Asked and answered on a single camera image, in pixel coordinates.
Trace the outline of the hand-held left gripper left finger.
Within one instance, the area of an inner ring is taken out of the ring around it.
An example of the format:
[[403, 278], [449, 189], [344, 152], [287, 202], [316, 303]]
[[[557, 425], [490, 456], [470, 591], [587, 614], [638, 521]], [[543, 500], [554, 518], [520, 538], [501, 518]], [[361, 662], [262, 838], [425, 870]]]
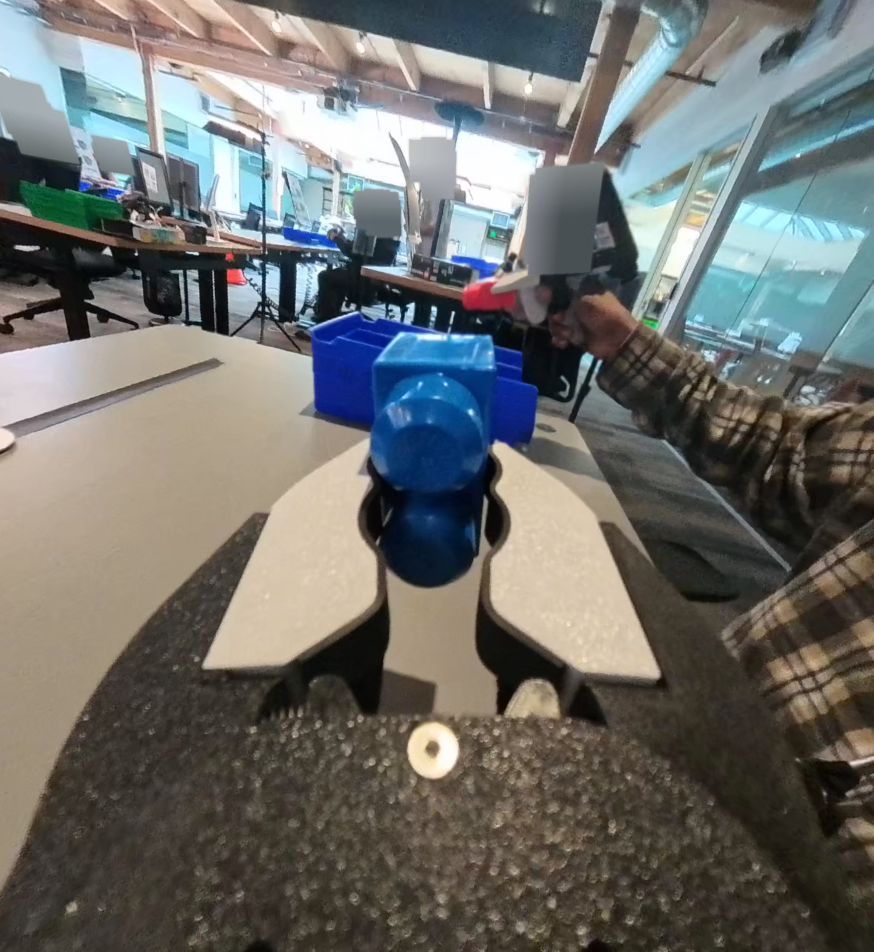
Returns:
[[278, 673], [385, 606], [383, 560], [362, 520], [376, 488], [369, 456], [350, 447], [270, 507], [204, 671]]

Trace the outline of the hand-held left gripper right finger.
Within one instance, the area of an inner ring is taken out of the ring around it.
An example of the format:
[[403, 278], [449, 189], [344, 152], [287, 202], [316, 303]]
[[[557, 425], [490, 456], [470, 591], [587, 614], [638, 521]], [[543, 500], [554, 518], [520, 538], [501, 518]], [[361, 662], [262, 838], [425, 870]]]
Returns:
[[596, 513], [548, 470], [491, 446], [501, 535], [484, 559], [489, 620], [546, 661], [597, 681], [662, 678]]

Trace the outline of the red one-stud mega block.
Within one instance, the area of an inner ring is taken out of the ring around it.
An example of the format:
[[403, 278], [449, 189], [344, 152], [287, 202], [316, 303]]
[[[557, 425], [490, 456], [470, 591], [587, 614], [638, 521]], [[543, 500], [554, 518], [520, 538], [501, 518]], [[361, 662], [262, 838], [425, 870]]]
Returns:
[[506, 286], [502, 279], [482, 279], [462, 290], [461, 303], [467, 311], [512, 313], [517, 301], [518, 292]]

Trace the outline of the blue two-stud mega block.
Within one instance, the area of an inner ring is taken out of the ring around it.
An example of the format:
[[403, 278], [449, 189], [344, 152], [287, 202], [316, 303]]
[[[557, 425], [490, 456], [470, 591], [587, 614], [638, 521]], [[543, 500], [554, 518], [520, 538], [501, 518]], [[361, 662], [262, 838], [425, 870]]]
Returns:
[[496, 382], [484, 336], [402, 332], [372, 366], [379, 546], [408, 584], [448, 585], [479, 552]]

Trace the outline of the blue plastic bin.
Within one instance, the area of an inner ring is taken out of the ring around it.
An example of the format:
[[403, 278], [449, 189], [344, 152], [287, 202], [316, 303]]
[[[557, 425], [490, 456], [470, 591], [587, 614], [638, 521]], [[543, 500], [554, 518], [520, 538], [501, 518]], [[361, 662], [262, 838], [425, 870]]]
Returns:
[[[405, 325], [353, 312], [312, 327], [312, 373], [316, 411], [348, 422], [373, 420], [372, 365], [401, 333], [456, 339], [457, 334]], [[528, 445], [535, 433], [537, 387], [523, 381], [523, 355], [494, 346], [497, 381], [492, 439]]]

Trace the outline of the person's right hand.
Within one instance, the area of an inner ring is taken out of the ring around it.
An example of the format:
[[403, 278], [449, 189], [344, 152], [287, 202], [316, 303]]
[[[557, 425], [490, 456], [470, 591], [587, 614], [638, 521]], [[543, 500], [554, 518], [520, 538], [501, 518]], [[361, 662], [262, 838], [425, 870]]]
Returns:
[[569, 343], [598, 361], [614, 358], [640, 326], [639, 321], [610, 292], [577, 297], [566, 319]]

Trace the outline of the black round lamp on pole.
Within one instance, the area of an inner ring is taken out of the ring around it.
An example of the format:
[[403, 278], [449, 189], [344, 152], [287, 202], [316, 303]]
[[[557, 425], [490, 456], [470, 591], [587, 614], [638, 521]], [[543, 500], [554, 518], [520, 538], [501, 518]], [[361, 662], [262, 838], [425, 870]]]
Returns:
[[455, 199], [458, 178], [458, 141], [462, 130], [477, 132], [485, 123], [485, 116], [473, 104], [454, 99], [438, 101], [434, 112], [443, 122], [451, 125], [452, 135], [449, 146], [441, 146], [438, 151], [438, 178], [435, 180], [434, 197], [440, 201]]

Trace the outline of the black tripod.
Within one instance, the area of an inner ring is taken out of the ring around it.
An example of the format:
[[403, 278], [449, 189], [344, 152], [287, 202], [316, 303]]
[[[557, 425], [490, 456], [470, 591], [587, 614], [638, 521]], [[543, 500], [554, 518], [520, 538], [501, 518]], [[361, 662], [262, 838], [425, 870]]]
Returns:
[[282, 309], [271, 300], [268, 295], [267, 290], [267, 271], [268, 271], [268, 256], [269, 250], [267, 245], [267, 224], [266, 224], [266, 207], [267, 207], [267, 182], [269, 179], [269, 173], [266, 167], [266, 158], [265, 158], [265, 145], [266, 145], [266, 132], [264, 127], [259, 126], [255, 133], [259, 140], [259, 156], [261, 169], [259, 173], [260, 178], [260, 210], [258, 213], [258, 222], [259, 222], [259, 239], [260, 239], [260, 248], [259, 248], [259, 299], [258, 303], [255, 305], [253, 312], [248, 316], [244, 321], [240, 323], [235, 330], [231, 331], [229, 336], [234, 338], [239, 335], [239, 333], [249, 327], [255, 321], [258, 322], [258, 343], [260, 345], [264, 344], [264, 333], [267, 326], [271, 326], [277, 329], [285, 340], [291, 344], [292, 350], [300, 355], [304, 355], [304, 351], [301, 350], [298, 343], [296, 343], [295, 338], [289, 333], [286, 323], [281, 320], [283, 316]]

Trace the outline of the person's plaid-shirted torso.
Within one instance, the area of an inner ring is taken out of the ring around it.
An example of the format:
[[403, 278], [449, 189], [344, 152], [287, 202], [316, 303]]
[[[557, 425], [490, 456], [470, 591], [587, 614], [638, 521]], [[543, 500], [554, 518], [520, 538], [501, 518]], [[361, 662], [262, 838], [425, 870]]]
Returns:
[[816, 533], [788, 580], [724, 632], [874, 919], [874, 516]]

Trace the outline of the black mesh chair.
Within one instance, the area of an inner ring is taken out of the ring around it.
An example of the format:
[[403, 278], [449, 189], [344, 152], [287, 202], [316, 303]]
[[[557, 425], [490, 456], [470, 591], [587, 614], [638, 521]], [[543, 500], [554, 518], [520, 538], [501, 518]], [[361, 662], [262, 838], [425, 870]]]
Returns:
[[176, 272], [147, 270], [142, 273], [143, 301], [151, 327], [169, 325], [184, 314], [180, 278]]

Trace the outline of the black computer monitors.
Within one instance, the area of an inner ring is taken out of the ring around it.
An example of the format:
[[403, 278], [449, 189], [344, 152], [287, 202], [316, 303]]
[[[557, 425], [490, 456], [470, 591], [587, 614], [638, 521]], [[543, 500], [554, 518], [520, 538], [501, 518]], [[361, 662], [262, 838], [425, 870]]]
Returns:
[[137, 146], [133, 154], [134, 182], [158, 211], [187, 220], [201, 215], [200, 167], [192, 160], [163, 157]]

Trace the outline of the stack of green bins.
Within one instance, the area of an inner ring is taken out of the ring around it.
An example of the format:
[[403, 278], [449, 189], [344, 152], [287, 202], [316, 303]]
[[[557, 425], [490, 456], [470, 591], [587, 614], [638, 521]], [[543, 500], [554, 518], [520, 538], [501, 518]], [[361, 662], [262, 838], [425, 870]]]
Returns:
[[119, 202], [89, 192], [28, 181], [20, 181], [19, 191], [23, 204], [33, 217], [55, 224], [100, 232], [103, 222], [127, 220], [125, 209]]

